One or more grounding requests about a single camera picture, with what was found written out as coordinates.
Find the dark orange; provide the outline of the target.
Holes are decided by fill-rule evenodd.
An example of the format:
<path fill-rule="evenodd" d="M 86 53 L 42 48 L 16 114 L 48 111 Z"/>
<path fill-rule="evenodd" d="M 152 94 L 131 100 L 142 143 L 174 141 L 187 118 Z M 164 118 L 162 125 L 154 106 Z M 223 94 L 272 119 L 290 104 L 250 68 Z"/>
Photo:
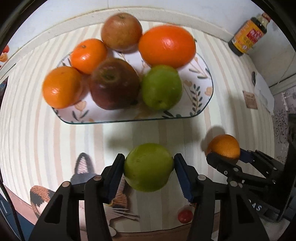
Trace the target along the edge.
<path fill-rule="evenodd" d="M 240 146 L 233 136 L 218 135 L 208 144 L 206 156 L 210 153 L 216 153 L 225 161 L 236 164 L 240 158 Z"/>

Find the red cherry tomato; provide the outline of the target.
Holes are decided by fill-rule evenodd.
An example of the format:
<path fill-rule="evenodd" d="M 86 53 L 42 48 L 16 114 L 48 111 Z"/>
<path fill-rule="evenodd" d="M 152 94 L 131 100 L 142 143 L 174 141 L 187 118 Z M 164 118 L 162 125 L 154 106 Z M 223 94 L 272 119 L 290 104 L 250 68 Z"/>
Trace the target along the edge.
<path fill-rule="evenodd" d="M 184 210 L 180 211 L 178 214 L 178 221 L 180 223 L 186 224 L 186 223 L 191 222 L 192 219 L 193 219 L 193 213 L 189 209 L 184 209 Z"/>

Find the green apple off plate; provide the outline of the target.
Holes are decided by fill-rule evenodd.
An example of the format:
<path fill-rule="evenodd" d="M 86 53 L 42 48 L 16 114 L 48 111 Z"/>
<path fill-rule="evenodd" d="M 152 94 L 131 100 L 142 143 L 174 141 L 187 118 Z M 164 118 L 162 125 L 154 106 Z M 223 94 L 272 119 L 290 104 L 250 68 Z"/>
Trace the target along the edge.
<path fill-rule="evenodd" d="M 164 146 L 146 143 L 130 151 L 125 159 L 124 176 L 133 189 L 155 192 L 166 185 L 173 169 L 173 157 Z"/>

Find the green apple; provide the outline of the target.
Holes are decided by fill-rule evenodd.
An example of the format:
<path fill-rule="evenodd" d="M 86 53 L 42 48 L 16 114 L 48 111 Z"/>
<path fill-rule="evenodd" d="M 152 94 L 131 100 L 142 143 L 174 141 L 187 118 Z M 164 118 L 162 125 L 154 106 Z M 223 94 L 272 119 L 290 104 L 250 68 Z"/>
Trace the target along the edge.
<path fill-rule="evenodd" d="M 168 65 L 152 67 L 141 82 L 142 99 L 154 111 L 173 108 L 183 94 L 183 83 L 176 69 Z"/>

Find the small orange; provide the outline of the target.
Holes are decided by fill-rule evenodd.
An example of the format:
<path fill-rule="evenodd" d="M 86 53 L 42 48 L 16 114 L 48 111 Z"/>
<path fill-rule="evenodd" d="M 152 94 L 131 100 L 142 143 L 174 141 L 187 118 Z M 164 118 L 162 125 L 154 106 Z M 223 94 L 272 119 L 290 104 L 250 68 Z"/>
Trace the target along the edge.
<path fill-rule="evenodd" d="M 61 66 L 53 69 L 42 85 L 45 102 L 56 109 L 74 105 L 83 92 L 82 79 L 83 75 L 73 67 Z"/>
<path fill-rule="evenodd" d="M 107 58 L 108 50 L 99 39 L 87 39 L 79 43 L 70 54 L 71 66 L 90 75 Z"/>

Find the dark red apple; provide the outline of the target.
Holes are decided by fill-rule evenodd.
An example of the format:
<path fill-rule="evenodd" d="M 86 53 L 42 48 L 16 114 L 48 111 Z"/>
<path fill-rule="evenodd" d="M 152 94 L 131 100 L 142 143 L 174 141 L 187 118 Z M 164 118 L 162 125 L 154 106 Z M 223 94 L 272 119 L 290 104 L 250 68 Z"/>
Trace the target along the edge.
<path fill-rule="evenodd" d="M 91 74 L 89 89 L 102 109 L 127 108 L 137 101 L 140 79 L 134 68 L 119 58 L 108 58 Z"/>

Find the brown label card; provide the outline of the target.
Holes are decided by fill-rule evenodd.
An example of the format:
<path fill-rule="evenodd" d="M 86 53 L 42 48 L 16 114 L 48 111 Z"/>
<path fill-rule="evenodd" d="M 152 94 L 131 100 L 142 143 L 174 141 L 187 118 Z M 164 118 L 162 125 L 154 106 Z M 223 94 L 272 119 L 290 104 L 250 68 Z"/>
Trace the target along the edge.
<path fill-rule="evenodd" d="M 244 100 L 247 108 L 258 109 L 257 101 L 253 93 L 243 90 L 243 95 L 244 95 Z"/>

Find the white folded paper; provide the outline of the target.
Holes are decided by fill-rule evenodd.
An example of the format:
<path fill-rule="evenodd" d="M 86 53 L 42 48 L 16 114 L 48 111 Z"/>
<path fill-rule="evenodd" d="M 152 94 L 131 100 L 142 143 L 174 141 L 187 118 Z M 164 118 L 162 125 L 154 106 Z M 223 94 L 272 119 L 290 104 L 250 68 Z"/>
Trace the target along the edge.
<path fill-rule="evenodd" d="M 254 93 L 271 115 L 274 115 L 274 97 L 260 73 L 255 73 Z"/>

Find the striped cat table mat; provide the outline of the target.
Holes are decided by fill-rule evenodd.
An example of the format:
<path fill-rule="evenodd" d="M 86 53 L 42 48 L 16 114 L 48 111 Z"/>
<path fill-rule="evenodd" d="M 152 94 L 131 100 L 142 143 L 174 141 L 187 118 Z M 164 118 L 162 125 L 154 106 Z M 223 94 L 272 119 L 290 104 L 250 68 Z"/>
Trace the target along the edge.
<path fill-rule="evenodd" d="M 74 174 L 80 153 L 90 156 L 95 173 L 102 172 L 117 154 L 127 155 L 144 143 L 158 143 L 215 182 L 226 178 L 205 158 L 208 142 L 222 133 L 234 136 L 240 147 L 274 156 L 273 122 L 266 107 L 248 109 L 244 92 L 253 92 L 255 66 L 248 56 L 237 57 L 226 42 L 189 29 L 205 60 L 214 87 L 212 99 L 193 118 L 93 125 L 62 122 L 42 97 L 46 74 L 82 40 L 99 37 L 101 25 L 79 28 L 55 37 L 23 56 L 9 72 L 1 105 L 1 173 L 4 184 L 24 202 L 40 185 L 57 190 Z"/>

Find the black pen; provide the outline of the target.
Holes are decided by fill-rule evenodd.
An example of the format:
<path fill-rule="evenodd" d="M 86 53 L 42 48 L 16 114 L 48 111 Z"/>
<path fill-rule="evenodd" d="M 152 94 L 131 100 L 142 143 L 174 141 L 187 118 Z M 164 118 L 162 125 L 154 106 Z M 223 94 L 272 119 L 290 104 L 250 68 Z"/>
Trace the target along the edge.
<path fill-rule="evenodd" d="M 255 86 L 256 84 L 256 74 L 254 71 L 252 71 L 251 73 L 251 81 L 252 81 L 252 84 Z"/>

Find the floral ceramic plate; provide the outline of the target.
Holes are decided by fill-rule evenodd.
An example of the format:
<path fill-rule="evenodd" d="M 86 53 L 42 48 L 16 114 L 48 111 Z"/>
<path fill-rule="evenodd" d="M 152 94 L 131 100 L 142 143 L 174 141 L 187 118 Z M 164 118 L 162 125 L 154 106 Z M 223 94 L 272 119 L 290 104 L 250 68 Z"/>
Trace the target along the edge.
<path fill-rule="evenodd" d="M 100 108 L 88 91 L 81 101 L 64 109 L 54 109 L 57 117 L 68 124 L 115 123 L 127 121 L 191 118 L 199 115 L 213 96 L 213 79 L 209 68 L 199 53 L 191 62 L 178 69 L 183 82 L 183 95 L 171 109 L 162 112 L 150 110 L 140 98 L 126 109 L 105 110 Z"/>

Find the soy sauce bottle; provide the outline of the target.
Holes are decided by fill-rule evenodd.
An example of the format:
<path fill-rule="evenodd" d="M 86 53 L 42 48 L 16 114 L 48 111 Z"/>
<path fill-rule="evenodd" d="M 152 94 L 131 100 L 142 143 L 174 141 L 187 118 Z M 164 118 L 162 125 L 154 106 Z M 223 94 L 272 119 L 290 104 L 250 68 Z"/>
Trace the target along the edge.
<path fill-rule="evenodd" d="M 252 17 L 228 42 L 229 48 L 237 56 L 246 54 L 266 33 L 271 18 L 266 13 Z"/>

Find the large orange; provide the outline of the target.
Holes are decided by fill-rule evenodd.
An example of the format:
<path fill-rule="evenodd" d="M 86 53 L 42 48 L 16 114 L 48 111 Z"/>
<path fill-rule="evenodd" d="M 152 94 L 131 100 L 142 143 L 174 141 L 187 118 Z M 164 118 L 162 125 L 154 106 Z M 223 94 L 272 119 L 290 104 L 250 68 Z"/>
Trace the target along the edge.
<path fill-rule="evenodd" d="M 178 69 L 195 57 L 196 44 L 184 28 L 160 25 L 142 35 L 138 51 L 149 66 L 168 65 Z"/>

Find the small orange on plate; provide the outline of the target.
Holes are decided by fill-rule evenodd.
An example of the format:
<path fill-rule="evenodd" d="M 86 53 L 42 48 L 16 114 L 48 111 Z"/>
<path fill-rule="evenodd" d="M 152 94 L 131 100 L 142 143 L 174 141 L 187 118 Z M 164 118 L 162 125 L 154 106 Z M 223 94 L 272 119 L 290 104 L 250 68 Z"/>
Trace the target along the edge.
<path fill-rule="evenodd" d="M 107 58 L 108 50 L 99 39 L 87 39 L 79 43 L 70 54 L 71 66 L 90 75 Z"/>

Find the brownish red apple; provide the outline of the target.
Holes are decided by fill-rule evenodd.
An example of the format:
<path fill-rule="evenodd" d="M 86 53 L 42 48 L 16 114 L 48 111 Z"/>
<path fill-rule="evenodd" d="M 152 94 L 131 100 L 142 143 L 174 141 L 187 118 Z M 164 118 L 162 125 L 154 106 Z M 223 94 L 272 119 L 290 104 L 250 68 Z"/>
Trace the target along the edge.
<path fill-rule="evenodd" d="M 104 44 L 118 52 L 134 49 L 141 36 L 142 25 L 135 16 L 128 13 L 117 13 L 110 16 L 101 30 Z"/>

